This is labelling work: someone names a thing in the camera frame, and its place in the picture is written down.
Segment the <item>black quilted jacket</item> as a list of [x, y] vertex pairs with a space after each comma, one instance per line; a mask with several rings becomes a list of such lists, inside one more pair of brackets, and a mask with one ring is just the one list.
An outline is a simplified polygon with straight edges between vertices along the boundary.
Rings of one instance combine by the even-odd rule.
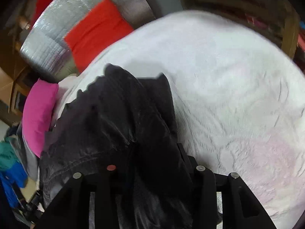
[[166, 77], [137, 79], [108, 65], [46, 136], [40, 159], [45, 206], [76, 172], [135, 165], [143, 175], [143, 228], [192, 228], [194, 187], [177, 144]]

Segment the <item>silver foil headboard cushion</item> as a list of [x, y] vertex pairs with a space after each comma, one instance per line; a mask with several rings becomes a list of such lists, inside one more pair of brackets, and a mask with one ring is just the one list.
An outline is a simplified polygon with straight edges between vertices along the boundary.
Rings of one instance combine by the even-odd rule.
[[[48, 82], [59, 82], [76, 72], [64, 41], [68, 32], [102, 0], [53, 0], [23, 42], [20, 54]], [[146, 0], [112, 0], [123, 18], [137, 29], [155, 19]]]

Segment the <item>blue cloth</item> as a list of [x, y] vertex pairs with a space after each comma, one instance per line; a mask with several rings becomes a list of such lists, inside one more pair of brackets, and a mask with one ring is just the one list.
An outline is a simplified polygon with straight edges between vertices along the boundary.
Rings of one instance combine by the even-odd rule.
[[10, 169], [1, 171], [1, 181], [11, 208], [17, 208], [19, 203], [13, 185], [16, 185], [18, 188], [24, 188], [27, 178], [27, 173], [19, 162], [16, 162]]

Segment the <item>red pillow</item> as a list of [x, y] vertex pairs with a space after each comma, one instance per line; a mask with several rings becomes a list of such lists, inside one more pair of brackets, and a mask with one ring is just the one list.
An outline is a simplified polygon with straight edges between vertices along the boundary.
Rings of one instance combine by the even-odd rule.
[[133, 32], [111, 0], [102, 0], [65, 36], [77, 70], [83, 72], [108, 46]]

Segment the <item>magenta pillow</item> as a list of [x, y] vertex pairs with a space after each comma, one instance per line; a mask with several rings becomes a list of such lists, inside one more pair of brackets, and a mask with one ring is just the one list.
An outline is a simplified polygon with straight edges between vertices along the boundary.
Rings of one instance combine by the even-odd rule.
[[58, 84], [39, 79], [31, 88], [22, 116], [22, 133], [30, 150], [41, 156], [44, 135], [49, 130]]

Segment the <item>teal garment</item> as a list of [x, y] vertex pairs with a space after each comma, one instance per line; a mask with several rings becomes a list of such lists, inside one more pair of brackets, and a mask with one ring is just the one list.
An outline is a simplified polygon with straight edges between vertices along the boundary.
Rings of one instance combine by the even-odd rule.
[[10, 144], [10, 140], [8, 138], [3, 139], [0, 144], [0, 170], [9, 170], [17, 162], [19, 162], [19, 159]]

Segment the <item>white fleece bed blanket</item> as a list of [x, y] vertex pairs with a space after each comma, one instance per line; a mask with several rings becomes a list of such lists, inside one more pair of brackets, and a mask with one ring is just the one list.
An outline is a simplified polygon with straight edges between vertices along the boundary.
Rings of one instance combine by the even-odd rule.
[[108, 63], [165, 74], [186, 152], [238, 173], [277, 228], [294, 227], [304, 212], [304, 74], [278, 47], [218, 15], [176, 12], [103, 50], [68, 82], [54, 119]]

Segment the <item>grey folded blanket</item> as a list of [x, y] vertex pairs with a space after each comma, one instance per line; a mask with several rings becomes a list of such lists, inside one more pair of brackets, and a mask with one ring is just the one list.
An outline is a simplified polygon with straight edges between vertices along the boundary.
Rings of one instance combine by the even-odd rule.
[[37, 181], [39, 177], [39, 160], [29, 148], [28, 143], [24, 138], [22, 123], [18, 124], [16, 133], [13, 134], [9, 140], [28, 177], [33, 181]]

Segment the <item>wooden shelf unit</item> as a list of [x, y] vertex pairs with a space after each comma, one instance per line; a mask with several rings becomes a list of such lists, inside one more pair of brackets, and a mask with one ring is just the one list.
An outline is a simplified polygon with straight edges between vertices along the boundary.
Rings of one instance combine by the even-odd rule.
[[300, 16], [288, 0], [181, 0], [185, 9], [220, 15], [261, 34], [294, 59]]

